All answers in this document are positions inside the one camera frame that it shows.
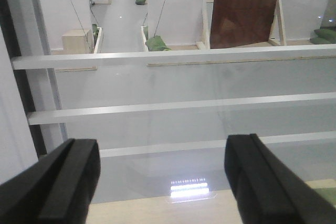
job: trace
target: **green sandbag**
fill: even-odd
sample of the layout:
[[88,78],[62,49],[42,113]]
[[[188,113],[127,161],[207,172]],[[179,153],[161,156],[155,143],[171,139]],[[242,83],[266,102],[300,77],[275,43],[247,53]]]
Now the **green sandbag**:
[[94,44],[96,45],[97,39],[98,39],[98,33],[99,33],[99,28],[97,24],[92,24],[92,31],[93,31],[93,41],[94,41]]
[[92,24],[92,32],[97,33],[98,32],[98,26],[97,24]]
[[312,42],[313,44],[316,45],[320,45],[320,44],[332,44],[330,41],[320,38],[320,37],[316,37],[316,38],[311,38],[310,42]]
[[135,0],[135,3],[137,5],[144,5],[144,4],[146,4],[146,0]]
[[145,34],[146,39],[148,39],[148,26],[143,27],[143,33]]
[[336,188],[316,188],[314,190],[326,201],[336,206]]
[[336,43],[336,31],[329,29],[316,29],[314,32],[321,38],[330,41],[331,43]]
[[149,51],[170,51],[171,49],[166,46],[161,36],[154,36],[146,41]]

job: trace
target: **white column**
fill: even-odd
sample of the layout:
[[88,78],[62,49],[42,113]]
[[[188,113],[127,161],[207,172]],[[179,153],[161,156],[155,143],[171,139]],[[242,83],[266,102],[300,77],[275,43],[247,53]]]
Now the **white column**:
[[62,50],[62,35],[91,29],[89,0],[40,0],[51,51]]
[[287,40],[305,40],[315,37],[328,0],[282,0]]
[[160,35],[167,45],[195,45],[202,39],[203,0],[148,0],[149,37]]

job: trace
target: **white wall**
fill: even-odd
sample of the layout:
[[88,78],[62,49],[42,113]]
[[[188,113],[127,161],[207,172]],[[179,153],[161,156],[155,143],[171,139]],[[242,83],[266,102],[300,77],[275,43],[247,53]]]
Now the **white wall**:
[[71,29],[92,29],[89,0],[40,0],[51,50],[63,48],[62,35]]
[[320,28],[327,4],[328,0],[282,0],[287,39],[314,36],[313,31]]
[[0,33],[0,184],[37,161],[32,136]]
[[[148,0],[149,36],[154,36],[164,0]],[[156,35],[167,45],[191,45],[202,37],[202,0],[166,0]]]

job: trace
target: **wire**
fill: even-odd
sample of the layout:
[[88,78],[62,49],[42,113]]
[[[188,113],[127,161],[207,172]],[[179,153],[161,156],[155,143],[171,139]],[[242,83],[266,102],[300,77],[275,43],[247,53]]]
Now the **wire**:
[[90,11],[91,11],[93,17],[95,18],[97,25],[99,26],[98,20],[97,20],[96,16],[94,15],[94,13],[93,13],[93,11],[92,11],[92,9],[91,9],[91,6],[90,6]]
[[144,26],[144,25],[145,25],[145,22],[146,22],[147,16],[148,16],[148,12],[146,13],[145,19],[143,20],[142,26]]
[[85,30],[84,30],[84,27],[83,27],[83,24],[82,24],[82,22],[80,21],[80,19],[79,19],[79,16],[78,16],[78,13],[77,13],[77,11],[76,11],[76,9],[75,9],[75,6],[74,6],[74,3],[72,2],[72,0],[70,0],[70,2],[71,2],[71,5],[72,5],[72,7],[73,7],[73,10],[75,11],[75,13],[76,13],[76,16],[77,16],[77,19],[78,19],[78,22],[79,22],[79,24],[80,24],[80,26],[81,26],[81,28],[82,28],[82,30],[83,30],[83,33],[84,33],[84,35],[85,35],[85,38],[86,38],[86,42],[87,42],[87,44],[88,44],[88,46],[89,46],[89,50],[91,51],[91,46],[90,46],[90,43],[89,43],[89,39],[88,39],[88,36],[86,35],[86,33],[85,33]]
[[163,7],[164,7],[164,4],[166,3],[166,0],[163,1],[163,5],[162,5],[162,8],[161,8],[161,12],[160,12],[160,16],[159,16],[159,20],[157,21],[157,26],[156,26],[156,29],[155,29],[155,33],[154,33],[154,36],[156,35],[156,31],[158,30],[158,26],[159,26],[159,23],[160,23],[160,19],[161,19],[161,15],[162,15],[162,11],[163,11]]

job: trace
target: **brown wooden board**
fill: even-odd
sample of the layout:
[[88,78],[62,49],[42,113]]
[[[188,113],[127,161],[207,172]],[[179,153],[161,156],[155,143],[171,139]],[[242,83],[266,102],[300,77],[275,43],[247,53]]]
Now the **brown wooden board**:
[[211,48],[268,41],[277,0],[214,0]]

